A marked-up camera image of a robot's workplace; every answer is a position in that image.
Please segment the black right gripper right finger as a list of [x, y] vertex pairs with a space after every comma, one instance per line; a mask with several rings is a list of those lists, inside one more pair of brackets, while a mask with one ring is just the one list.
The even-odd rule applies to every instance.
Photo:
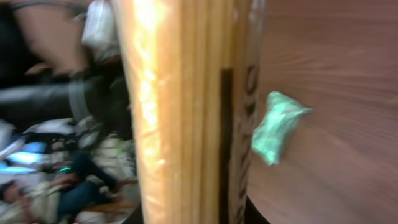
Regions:
[[249, 197], [246, 199], [244, 221], [245, 224], [270, 224], [270, 222], [261, 214]]

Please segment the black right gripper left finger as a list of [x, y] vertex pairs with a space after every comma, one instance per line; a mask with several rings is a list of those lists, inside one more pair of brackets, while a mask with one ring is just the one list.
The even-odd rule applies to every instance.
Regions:
[[122, 222], [122, 224], [144, 224], [144, 216], [142, 212], [142, 204], [140, 203], [137, 208]]

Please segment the teal snack packet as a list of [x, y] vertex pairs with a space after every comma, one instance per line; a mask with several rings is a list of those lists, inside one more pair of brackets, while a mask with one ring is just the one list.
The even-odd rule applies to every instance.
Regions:
[[301, 117], [311, 111], [310, 108], [279, 91], [270, 92], [267, 96], [266, 113], [252, 136], [253, 151], [267, 165], [277, 165], [282, 157], [285, 141]]

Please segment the orange spaghetti pasta packet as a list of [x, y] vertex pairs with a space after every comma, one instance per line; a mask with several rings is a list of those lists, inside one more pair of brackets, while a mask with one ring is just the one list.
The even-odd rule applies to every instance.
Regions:
[[115, 0], [145, 224], [245, 224], [264, 1]]

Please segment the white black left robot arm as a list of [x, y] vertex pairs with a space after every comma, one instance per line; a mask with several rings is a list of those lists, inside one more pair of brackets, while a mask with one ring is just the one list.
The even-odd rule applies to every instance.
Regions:
[[65, 119], [132, 138], [109, 1], [1, 2], [1, 119], [19, 132]]

